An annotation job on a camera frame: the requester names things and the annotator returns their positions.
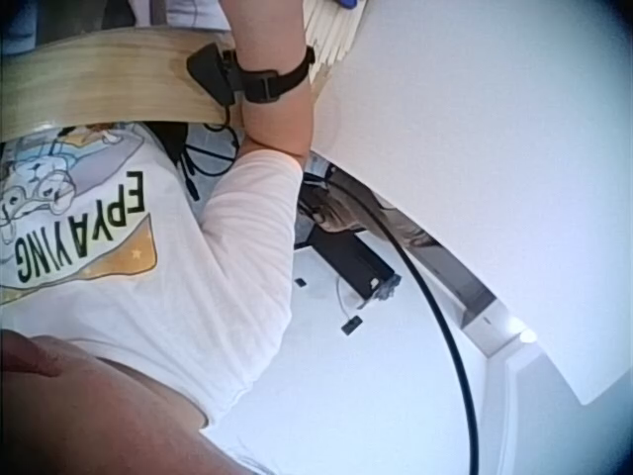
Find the black strap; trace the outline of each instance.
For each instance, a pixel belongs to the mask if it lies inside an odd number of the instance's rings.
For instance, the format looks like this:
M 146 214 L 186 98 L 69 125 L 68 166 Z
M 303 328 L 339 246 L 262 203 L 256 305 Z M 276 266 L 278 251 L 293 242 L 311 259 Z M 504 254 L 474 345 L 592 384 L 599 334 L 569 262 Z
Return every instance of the black strap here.
M 311 64 L 315 63 L 315 51 L 311 47 L 306 48 L 301 64 L 287 74 L 279 74 L 275 70 L 246 71 L 239 66 L 233 50 L 226 51 L 225 54 L 230 54 L 232 62 L 237 66 L 233 74 L 231 71 L 228 73 L 232 89 L 243 91 L 248 102 L 257 104 L 275 102 L 299 86 L 308 76 Z

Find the graphic print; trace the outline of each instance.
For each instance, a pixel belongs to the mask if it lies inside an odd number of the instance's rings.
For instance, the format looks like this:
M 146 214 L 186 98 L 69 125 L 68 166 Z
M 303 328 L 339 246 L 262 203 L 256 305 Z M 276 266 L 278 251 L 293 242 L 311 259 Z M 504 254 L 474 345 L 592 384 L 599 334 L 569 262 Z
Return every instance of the graphic print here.
M 51 285 L 155 266 L 143 172 L 126 166 L 144 140 L 112 127 L 7 143 L 0 168 L 0 305 Z

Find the light wood surface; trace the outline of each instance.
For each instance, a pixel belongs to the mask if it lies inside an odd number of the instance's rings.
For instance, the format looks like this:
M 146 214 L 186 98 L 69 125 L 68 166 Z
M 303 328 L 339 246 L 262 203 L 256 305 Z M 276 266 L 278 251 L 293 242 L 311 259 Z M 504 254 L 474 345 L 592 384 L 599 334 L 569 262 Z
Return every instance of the light wood surface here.
M 119 29 L 5 59 L 0 141 L 49 128 L 118 121 L 220 124 L 225 112 L 187 72 L 187 57 L 225 33 Z M 232 123 L 241 124 L 238 108 Z

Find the black cable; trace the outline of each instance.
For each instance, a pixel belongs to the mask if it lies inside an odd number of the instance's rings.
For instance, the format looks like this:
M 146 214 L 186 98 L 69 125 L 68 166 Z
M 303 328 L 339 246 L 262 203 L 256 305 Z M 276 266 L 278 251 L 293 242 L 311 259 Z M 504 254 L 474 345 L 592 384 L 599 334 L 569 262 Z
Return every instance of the black cable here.
M 213 158 L 218 158 L 220 160 L 234 161 L 234 158 L 232 156 L 226 156 L 222 155 L 221 153 L 215 153 L 214 151 L 204 150 L 203 148 L 199 148 L 195 145 L 189 145 L 188 143 L 185 143 L 185 148 L 187 148 L 188 150 L 196 151 L 197 153 L 201 153 L 202 155 L 208 155 L 212 156 Z
M 193 158 L 191 157 L 191 155 L 189 154 L 189 152 L 187 151 L 187 149 L 189 148 L 189 145 L 185 146 L 185 149 L 182 150 L 182 154 L 184 156 L 185 159 L 185 163 L 187 163 L 187 168 L 189 169 L 189 172 L 194 175 L 195 173 L 191 172 L 191 168 L 193 168 L 194 170 L 198 171 L 201 175 L 204 176 L 208 176 L 210 178 L 217 178 L 219 176 L 225 175 L 228 173 L 228 171 L 233 167 L 234 164 L 234 160 L 231 160 L 228 157 L 224 157 L 224 156 L 218 156 L 216 158 L 220 158 L 220 159 L 224 159 L 224 160 L 229 160 L 230 161 L 230 165 L 225 168 L 222 171 L 218 171 L 218 172 L 211 172 L 211 171 L 206 171 L 204 169 L 202 169 L 200 166 L 198 166 L 198 164 L 193 160 Z
M 231 136 L 231 144 L 234 148 L 234 155 L 233 157 L 230 157 L 230 156 L 222 155 L 221 153 L 215 153 L 214 151 L 204 150 L 203 148 L 199 148 L 197 146 L 189 145 L 188 143 L 185 143 L 185 146 L 182 149 L 182 152 L 179 156 L 178 161 L 180 162 L 180 165 L 182 167 L 182 172 L 185 177 L 185 185 L 187 186 L 189 193 L 191 194 L 191 196 L 193 197 L 195 201 L 198 201 L 200 199 L 200 194 L 198 193 L 196 185 L 194 184 L 190 176 L 194 176 L 196 174 L 196 171 L 199 172 L 203 176 L 208 176 L 211 178 L 217 178 L 217 177 L 227 174 L 228 171 L 233 167 L 235 160 L 237 158 L 237 151 L 239 150 L 239 139 L 237 137 L 237 133 L 235 132 L 234 128 L 230 126 L 230 108 L 229 107 L 225 107 L 225 122 L 221 126 L 216 127 L 216 128 L 209 126 L 207 124 L 203 124 L 203 126 L 208 131 L 216 133 L 216 134 L 221 133 L 223 131 L 229 132 Z M 206 156 L 212 156 L 213 158 L 217 158 L 220 160 L 229 161 L 230 164 L 228 165 L 227 168 L 219 172 L 210 172 L 210 171 L 204 170 L 194 161 L 194 159 L 189 154 L 189 150 L 193 150 L 197 153 L 201 153 Z
M 299 208 L 301 211 L 304 212 L 304 214 L 308 217 L 308 218 L 312 218 L 313 216 L 313 211 L 308 208 L 306 205 L 304 205 L 301 201 L 297 203 L 297 208 Z
M 378 218 L 374 212 L 363 203 L 360 199 L 358 199 L 353 193 L 348 191 L 343 186 L 333 183 L 331 181 L 326 181 L 320 176 L 312 175 L 311 173 L 305 173 L 304 175 L 308 180 L 315 180 L 318 184 L 326 183 L 327 186 L 333 186 L 334 188 L 342 191 L 348 197 L 353 199 L 362 209 L 367 213 L 372 220 L 376 223 L 376 225 L 380 228 L 383 234 L 387 237 L 392 246 L 396 249 L 396 252 L 401 257 L 405 265 L 407 266 L 408 271 L 411 273 L 415 282 L 419 286 L 422 294 L 426 298 L 431 311 L 433 312 L 433 316 L 437 321 L 437 324 L 442 331 L 442 335 L 446 340 L 446 345 L 448 346 L 448 350 L 451 353 L 451 357 L 453 359 L 453 364 L 455 366 L 455 371 L 457 373 L 457 379 L 459 380 L 459 385 L 462 390 L 462 398 L 464 400 L 464 409 L 466 411 L 466 421 L 468 423 L 468 435 L 470 440 L 470 475 L 478 475 L 479 474 L 479 434 L 477 431 L 477 414 L 475 413 L 475 403 L 473 402 L 473 394 L 471 392 L 470 384 L 468 383 L 468 375 L 466 374 L 466 368 L 464 367 L 464 362 L 462 361 L 462 357 L 459 353 L 459 348 L 457 347 L 457 343 L 455 343 L 455 338 L 453 338 L 453 334 L 448 328 L 448 324 L 446 323 L 446 319 L 442 315 L 442 311 L 433 297 L 428 285 L 418 272 L 417 268 L 411 262 L 411 259 L 408 257 L 407 253 L 400 245 L 398 240 L 392 235 L 387 226 L 383 223 L 383 221 Z

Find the white panel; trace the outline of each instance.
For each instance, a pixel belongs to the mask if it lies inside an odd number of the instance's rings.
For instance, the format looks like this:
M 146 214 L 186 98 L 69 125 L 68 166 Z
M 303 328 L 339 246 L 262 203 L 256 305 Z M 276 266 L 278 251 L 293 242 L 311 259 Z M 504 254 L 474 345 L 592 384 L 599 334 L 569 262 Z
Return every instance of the white panel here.
M 315 149 L 539 335 L 584 404 L 631 365 L 630 43 L 595 2 L 369 2 Z

